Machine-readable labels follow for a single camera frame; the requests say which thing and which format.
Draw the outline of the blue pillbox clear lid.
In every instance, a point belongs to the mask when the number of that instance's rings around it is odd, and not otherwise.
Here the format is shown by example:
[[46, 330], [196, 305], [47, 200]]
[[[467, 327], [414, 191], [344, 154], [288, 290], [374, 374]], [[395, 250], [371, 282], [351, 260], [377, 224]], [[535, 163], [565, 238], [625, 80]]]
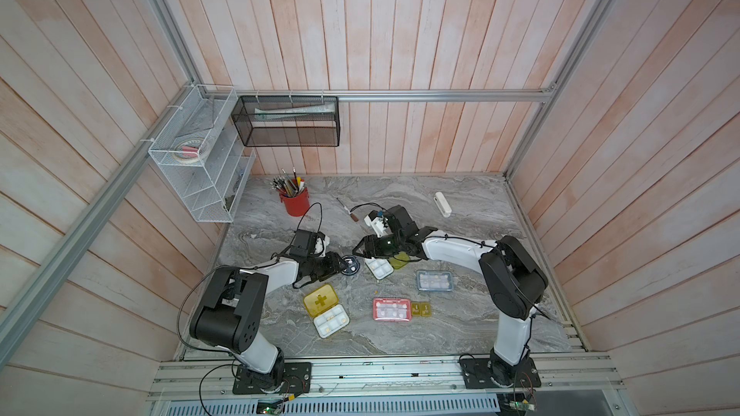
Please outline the blue pillbox clear lid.
[[420, 292], [452, 292], [454, 277], [447, 271], [418, 271], [416, 286]]

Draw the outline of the pink pillbox clear lid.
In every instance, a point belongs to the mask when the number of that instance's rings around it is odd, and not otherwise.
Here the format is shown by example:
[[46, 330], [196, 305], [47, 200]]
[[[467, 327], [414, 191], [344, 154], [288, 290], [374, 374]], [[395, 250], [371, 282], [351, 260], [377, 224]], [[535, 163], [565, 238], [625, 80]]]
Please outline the pink pillbox clear lid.
[[412, 319], [412, 302], [408, 299], [375, 298], [372, 309], [374, 321], [409, 322]]

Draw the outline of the small yellow transparent pillbox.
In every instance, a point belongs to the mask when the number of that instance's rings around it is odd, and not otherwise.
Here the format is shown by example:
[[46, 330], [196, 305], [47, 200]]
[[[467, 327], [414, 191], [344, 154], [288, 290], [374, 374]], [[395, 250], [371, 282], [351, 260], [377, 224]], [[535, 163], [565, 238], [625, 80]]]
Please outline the small yellow transparent pillbox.
[[429, 302], [412, 302], [410, 311], [414, 317], [431, 317], [433, 315], [432, 306]]

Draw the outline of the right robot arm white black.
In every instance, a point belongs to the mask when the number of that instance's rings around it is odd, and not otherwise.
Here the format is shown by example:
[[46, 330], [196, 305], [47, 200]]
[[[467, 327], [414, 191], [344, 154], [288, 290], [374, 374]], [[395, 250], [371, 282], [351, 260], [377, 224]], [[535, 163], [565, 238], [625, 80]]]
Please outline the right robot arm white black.
[[499, 311], [489, 376], [498, 386], [508, 388], [534, 369], [529, 341], [548, 280], [520, 240], [513, 236], [474, 240], [433, 226], [420, 227], [400, 205], [372, 211], [365, 223], [373, 233], [356, 244], [354, 256], [369, 260], [404, 252], [414, 261], [442, 261], [481, 273]]

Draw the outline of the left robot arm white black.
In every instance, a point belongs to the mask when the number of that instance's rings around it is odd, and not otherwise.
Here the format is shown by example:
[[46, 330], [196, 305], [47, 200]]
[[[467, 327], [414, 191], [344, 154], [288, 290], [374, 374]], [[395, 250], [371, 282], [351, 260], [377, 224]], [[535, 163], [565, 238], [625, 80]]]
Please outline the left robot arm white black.
[[281, 349], [259, 332], [265, 298], [299, 282], [325, 281], [350, 264], [328, 250], [320, 231], [298, 230], [270, 261], [250, 268], [220, 266], [207, 275], [207, 285], [191, 317], [189, 336], [218, 352], [228, 352], [247, 370], [269, 375], [279, 369]]

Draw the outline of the round dark blue pillbox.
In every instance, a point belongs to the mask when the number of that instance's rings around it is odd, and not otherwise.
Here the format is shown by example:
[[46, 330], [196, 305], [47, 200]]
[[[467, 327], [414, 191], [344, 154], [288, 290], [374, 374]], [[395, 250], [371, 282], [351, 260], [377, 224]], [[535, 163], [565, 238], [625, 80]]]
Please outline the round dark blue pillbox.
[[358, 261], [358, 258], [356, 258], [356, 256], [346, 255], [342, 257], [342, 262], [340, 263], [340, 272], [343, 275], [347, 275], [347, 277], [352, 277], [360, 271], [361, 267], [362, 264], [360, 263], [360, 261]]

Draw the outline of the green lid white pillbox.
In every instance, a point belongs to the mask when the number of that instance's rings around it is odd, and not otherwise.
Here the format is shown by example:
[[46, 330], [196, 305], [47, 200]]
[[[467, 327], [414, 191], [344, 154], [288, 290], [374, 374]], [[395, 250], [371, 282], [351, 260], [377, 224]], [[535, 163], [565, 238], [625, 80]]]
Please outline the green lid white pillbox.
[[364, 259], [366, 267], [368, 267], [368, 270], [377, 280], [389, 277], [395, 271], [403, 269], [406, 265], [409, 265], [410, 262], [412, 262], [412, 258], [404, 252], [381, 258], [371, 257]]

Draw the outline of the yellow lid white pillbox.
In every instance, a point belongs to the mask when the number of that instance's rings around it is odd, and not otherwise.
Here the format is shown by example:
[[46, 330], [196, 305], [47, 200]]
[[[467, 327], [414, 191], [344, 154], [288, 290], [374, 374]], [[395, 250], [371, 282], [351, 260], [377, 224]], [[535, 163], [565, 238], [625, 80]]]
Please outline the yellow lid white pillbox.
[[304, 307], [320, 338], [326, 339], [350, 325], [350, 317], [339, 303], [335, 289], [325, 284], [303, 299]]

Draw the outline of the red pen cup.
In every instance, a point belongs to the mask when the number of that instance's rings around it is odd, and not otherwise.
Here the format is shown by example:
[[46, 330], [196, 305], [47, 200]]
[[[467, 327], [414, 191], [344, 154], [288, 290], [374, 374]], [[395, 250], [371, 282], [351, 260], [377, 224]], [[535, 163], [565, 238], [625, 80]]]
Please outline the red pen cup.
[[280, 193], [279, 199], [284, 205], [287, 214], [291, 217], [300, 218], [308, 212], [308, 209], [310, 208], [308, 189], [302, 190], [296, 196], [287, 196]]

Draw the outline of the white rectangular case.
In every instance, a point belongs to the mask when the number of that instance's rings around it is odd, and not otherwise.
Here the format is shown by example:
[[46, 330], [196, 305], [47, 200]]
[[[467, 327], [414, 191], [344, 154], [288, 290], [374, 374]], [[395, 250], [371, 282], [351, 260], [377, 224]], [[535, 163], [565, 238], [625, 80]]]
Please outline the white rectangular case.
[[452, 207], [442, 192], [436, 192], [434, 194], [434, 202], [437, 204], [437, 208], [439, 208], [439, 212], [441, 212], [443, 217], [449, 218], [452, 215]]

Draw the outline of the tape roll on shelf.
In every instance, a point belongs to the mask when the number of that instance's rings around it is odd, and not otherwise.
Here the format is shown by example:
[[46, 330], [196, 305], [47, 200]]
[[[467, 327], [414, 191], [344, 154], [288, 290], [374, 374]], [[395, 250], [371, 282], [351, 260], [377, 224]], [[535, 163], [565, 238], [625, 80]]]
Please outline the tape roll on shelf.
[[204, 161], [210, 152], [207, 142], [203, 138], [194, 138], [183, 141], [172, 153], [173, 159], [182, 165], [194, 165]]

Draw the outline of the brown handled screwdriver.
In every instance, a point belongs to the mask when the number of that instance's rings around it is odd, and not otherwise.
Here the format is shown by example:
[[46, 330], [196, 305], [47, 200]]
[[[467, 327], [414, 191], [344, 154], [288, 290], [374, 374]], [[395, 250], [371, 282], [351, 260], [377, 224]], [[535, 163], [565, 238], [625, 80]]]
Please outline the brown handled screwdriver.
[[350, 208], [340, 199], [335, 198], [339, 205], [342, 207], [342, 209], [347, 213], [347, 215], [355, 222], [358, 223], [360, 220], [358, 217], [350, 210]]

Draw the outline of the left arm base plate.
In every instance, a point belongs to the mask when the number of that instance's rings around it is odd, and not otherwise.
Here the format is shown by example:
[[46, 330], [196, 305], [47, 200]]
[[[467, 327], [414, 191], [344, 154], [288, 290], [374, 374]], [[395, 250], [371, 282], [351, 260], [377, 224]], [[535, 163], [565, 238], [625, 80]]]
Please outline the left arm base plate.
[[281, 362], [268, 374], [260, 374], [239, 365], [232, 393], [267, 396], [287, 394], [298, 397], [309, 392], [311, 376], [310, 362]]

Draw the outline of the black mesh wall basket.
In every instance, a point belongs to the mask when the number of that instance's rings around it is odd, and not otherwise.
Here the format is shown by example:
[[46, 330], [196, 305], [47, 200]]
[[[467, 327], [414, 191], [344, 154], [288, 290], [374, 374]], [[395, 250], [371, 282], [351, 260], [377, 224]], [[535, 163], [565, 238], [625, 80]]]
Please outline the black mesh wall basket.
[[333, 96], [240, 96], [231, 120], [247, 148], [336, 148], [339, 102]]

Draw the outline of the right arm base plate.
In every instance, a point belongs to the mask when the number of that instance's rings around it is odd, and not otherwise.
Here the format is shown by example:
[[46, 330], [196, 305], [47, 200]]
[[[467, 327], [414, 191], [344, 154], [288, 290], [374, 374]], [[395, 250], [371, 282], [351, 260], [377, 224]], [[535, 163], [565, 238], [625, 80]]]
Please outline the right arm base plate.
[[540, 388], [542, 380], [531, 356], [513, 366], [498, 358], [476, 358], [471, 354], [459, 357], [458, 364], [466, 389]]

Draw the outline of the aluminium front rail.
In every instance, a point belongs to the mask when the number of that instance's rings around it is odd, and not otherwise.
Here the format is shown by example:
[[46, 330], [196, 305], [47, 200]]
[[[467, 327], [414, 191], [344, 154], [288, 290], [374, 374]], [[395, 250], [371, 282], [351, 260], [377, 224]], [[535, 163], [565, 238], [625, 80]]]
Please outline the aluminium front rail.
[[[303, 397], [470, 394], [465, 372], [468, 356], [386, 356], [313, 358], [308, 373], [284, 372], [279, 391], [295, 389]], [[622, 390], [626, 385], [610, 356], [596, 352], [533, 354], [534, 366], [516, 375], [516, 391]], [[154, 401], [223, 400], [234, 396], [235, 373], [229, 360], [166, 362], [159, 367], [146, 399]]]

